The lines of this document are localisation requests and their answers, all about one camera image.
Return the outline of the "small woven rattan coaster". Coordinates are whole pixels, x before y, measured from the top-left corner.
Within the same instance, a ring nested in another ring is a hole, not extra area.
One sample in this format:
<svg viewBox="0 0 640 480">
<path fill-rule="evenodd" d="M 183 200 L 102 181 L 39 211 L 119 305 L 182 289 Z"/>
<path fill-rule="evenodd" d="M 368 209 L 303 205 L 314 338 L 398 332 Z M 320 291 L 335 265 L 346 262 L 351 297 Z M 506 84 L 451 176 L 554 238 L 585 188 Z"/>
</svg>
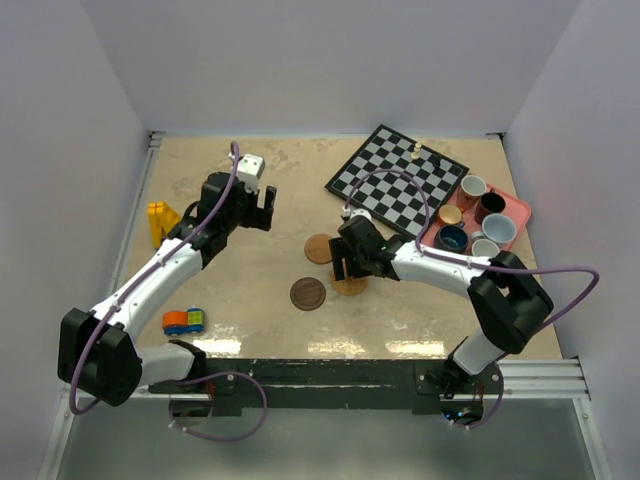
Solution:
<svg viewBox="0 0 640 480">
<path fill-rule="evenodd" d="M 337 280 L 335 275 L 331 274 L 331 285 L 340 295 L 356 296 L 367 289 L 368 279 L 347 277 L 344 280 Z"/>
</svg>

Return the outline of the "light wooden coaster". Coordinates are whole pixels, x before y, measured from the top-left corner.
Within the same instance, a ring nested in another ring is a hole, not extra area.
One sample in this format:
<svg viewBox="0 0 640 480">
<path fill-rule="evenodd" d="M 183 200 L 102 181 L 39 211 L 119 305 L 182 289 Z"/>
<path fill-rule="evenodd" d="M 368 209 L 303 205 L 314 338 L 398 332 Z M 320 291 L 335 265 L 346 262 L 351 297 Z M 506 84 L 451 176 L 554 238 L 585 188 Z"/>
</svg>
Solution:
<svg viewBox="0 0 640 480">
<path fill-rule="evenodd" d="M 326 265 L 332 261 L 329 242 L 331 237 L 325 233 L 310 236 L 304 245 L 306 258 L 314 264 Z"/>
</svg>

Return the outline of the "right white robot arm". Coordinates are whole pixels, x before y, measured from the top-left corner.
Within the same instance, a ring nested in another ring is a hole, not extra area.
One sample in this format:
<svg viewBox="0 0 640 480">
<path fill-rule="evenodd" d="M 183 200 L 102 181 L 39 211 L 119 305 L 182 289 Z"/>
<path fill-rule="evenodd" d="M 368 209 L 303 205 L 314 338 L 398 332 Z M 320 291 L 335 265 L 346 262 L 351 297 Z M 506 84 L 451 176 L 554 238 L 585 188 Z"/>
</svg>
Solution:
<svg viewBox="0 0 640 480">
<path fill-rule="evenodd" d="M 395 234 L 384 238 L 372 221 L 354 215 L 329 240 L 334 278 L 375 276 L 437 287 L 471 302 L 479 329 L 444 361 L 433 380 L 447 395 L 469 392 L 505 354 L 521 352 L 554 308 L 520 259 L 469 257 L 426 247 Z"/>
</svg>

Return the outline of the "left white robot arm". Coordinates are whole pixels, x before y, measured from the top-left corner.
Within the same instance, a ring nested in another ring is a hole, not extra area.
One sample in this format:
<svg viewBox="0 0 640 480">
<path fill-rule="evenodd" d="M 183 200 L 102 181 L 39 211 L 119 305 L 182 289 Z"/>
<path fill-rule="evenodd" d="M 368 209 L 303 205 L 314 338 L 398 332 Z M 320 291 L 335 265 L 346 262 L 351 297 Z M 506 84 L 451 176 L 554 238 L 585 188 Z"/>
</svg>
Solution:
<svg viewBox="0 0 640 480">
<path fill-rule="evenodd" d="M 62 319 L 57 375 L 111 406 L 146 385 L 174 382 L 185 392 L 207 380 L 205 354 L 179 340 L 142 348 L 145 325 L 189 279 L 227 246 L 239 227 L 268 231 L 277 190 L 260 192 L 250 182 L 217 172 L 201 188 L 155 255 L 116 293 L 88 311 L 71 309 Z"/>
</svg>

